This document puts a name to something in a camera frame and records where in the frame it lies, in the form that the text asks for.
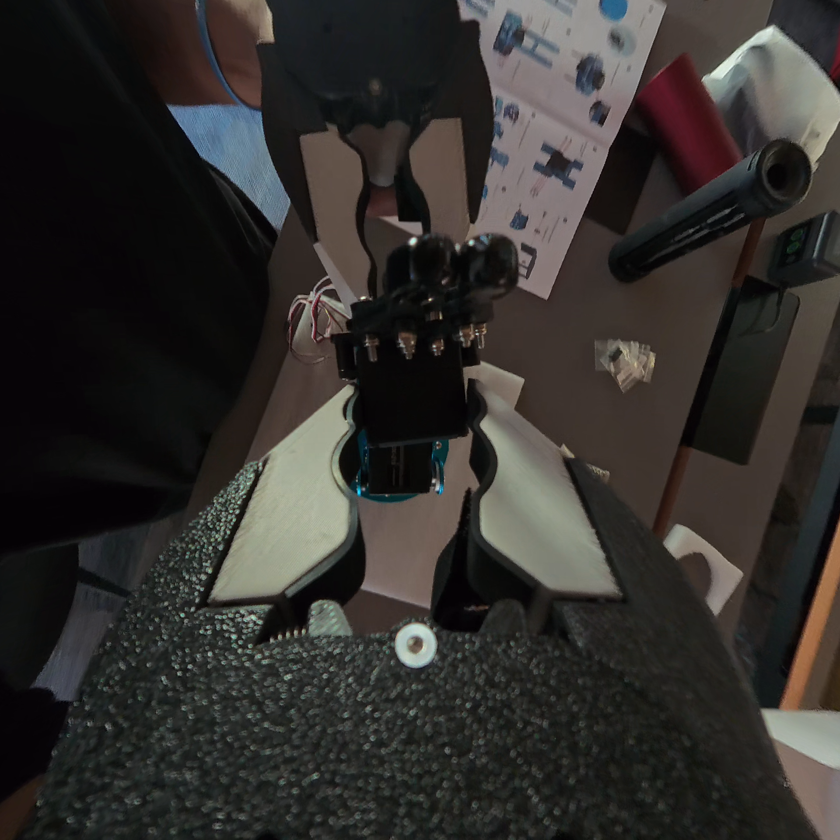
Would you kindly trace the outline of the clear pouch with black part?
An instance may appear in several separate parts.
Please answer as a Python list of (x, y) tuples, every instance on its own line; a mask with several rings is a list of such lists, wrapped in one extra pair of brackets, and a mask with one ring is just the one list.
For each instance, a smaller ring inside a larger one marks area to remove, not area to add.
[(595, 371), (609, 374), (622, 393), (639, 383), (650, 383), (656, 360), (656, 352), (645, 343), (621, 339), (594, 341)]

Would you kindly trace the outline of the printed instruction leaflet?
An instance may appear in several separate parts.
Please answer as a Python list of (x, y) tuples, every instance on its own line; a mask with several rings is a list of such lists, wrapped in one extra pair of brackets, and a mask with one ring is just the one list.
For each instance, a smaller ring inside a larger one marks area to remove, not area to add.
[(462, 1), (494, 97), (473, 231), (508, 236), (547, 300), (635, 97), (666, 3)]

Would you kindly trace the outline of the black device green display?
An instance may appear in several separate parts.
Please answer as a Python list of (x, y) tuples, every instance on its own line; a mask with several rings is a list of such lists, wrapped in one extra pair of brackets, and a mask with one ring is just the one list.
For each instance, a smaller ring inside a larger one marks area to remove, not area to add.
[(777, 237), (767, 272), (770, 284), (803, 287), (838, 275), (838, 211), (818, 214)]

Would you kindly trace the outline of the white crumpled wrapper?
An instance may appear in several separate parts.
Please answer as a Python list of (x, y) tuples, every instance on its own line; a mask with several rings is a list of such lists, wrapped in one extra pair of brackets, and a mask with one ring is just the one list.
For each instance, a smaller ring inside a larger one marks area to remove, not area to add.
[(743, 155), (788, 140), (818, 166), (838, 127), (838, 90), (779, 28), (759, 31), (701, 80)]

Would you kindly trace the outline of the black square pad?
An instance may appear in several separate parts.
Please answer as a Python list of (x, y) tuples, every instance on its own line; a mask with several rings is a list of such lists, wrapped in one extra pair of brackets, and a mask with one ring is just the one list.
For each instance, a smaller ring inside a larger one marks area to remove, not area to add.
[(657, 155), (645, 133), (623, 126), (606, 157), (583, 217), (625, 235)]

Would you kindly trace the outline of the white paper sheet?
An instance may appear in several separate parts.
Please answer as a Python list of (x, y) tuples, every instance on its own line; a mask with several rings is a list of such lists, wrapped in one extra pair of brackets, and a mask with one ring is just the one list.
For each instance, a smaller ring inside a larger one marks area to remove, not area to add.
[(839, 838), (839, 713), (762, 709), (787, 781), (823, 839)]

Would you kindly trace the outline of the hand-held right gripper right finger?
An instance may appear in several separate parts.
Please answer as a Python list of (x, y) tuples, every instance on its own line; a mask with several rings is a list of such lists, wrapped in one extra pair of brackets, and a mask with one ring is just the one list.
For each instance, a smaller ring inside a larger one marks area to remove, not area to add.
[(455, 535), (437, 560), (432, 619), (459, 633), (542, 634), (557, 602), (621, 603), (623, 592), (572, 467), (591, 468), (470, 380), (469, 467)]

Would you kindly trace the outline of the blue wristband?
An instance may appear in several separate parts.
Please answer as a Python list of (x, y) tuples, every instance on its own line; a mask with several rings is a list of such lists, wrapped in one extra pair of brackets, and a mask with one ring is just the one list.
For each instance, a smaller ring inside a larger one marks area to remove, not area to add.
[(248, 109), (249, 106), (244, 100), (235, 92), (226, 79), (223, 70), (218, 62), (217, 54), (214, 48), (213, 41), (210, 36), (208, 20), (207, 20), (207, 2), (195, 1), (194, 12), (196, 17), (196, 26), (198, 30), (198, 38), (203, 48), (205, 58), (215, 76), (220, 87), (224, 90), (232, 103), (238, 107)]

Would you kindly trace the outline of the dark red cylinder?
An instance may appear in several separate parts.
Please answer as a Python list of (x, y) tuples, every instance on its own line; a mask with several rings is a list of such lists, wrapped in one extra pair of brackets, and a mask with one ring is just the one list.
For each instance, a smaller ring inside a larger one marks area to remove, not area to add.
[(635, 104), (685, 196), (743, 159), (689, 54), (656, 74)]

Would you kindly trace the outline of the white foam sheet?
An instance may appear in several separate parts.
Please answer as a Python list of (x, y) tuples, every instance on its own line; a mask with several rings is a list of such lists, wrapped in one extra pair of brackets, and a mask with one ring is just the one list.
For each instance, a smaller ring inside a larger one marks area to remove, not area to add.
[[(309, 315), (297, 315), (291, 323), (292, 348), (274, 396), (278, 439), (341, 388), (327, 343), (312, 341)], [(455, 534), (466, 490), (476, 487), (469, 467), (470, 445), (470, 435), (449, 444), (440, 496), (427, 494), (387, 504), (360, 501), (366, 576), (360, 593), (345, 607), (355, 630), (372, 633), (405, 617), (429, 614), (438, 556)]]

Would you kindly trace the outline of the black cylinder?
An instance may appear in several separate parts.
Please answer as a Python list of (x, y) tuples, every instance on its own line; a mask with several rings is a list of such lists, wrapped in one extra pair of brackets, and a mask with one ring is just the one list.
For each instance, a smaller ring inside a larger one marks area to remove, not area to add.
[(635, 282), (753, 221), (782, 214), (808, 193), (812, 176), (811, 158), (798, 143), (772, 140), (621, 238), (608, 256), (612, 276)]

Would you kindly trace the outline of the light wooden table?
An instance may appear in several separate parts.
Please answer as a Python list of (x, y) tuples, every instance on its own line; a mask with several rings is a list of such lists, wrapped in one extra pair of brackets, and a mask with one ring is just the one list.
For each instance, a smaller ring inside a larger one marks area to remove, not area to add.
[(816, 709), (838, 646), (839, 526), (803, 626), (780, 701), (783, 711)]

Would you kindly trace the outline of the person's left forearm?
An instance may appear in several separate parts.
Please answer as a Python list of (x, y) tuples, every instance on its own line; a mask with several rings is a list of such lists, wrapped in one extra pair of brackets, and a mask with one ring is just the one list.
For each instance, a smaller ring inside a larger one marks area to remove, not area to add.
[[(176, 106), (233, 104), (205, 58), (194, 2), (150, 2), (149, 11), (149, 74), (163, 100)], [(267, 3), (209, 1), (206, 13), (217, 59), (228, 83), (247, 105), (258, 107), (261, 81), (257, 45), (272, 38)]]

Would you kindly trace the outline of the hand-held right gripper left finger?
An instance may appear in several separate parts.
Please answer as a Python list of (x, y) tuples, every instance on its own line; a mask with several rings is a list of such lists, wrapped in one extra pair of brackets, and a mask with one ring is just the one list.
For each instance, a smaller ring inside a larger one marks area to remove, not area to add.
[(365, 546), (342, 456), (358, 456), (357, 400), (346, 385), (253, 464), (206, 577), (206, 610), (238, 647), (353, 635)]

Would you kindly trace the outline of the blue toy robot arm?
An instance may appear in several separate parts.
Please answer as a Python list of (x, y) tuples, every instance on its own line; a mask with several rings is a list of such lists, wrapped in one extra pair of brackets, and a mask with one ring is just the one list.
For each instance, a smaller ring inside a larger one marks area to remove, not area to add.
[(354, 494), (392, 502), (444, 491), (448, 443), (468, 432), (465, 372), (518, 279), (517, 247), (500, 234), (461, 245), (425, 234), (391, 252), (381, 292), (355, 302), (332, 338), (354, 385), (339, 457)]

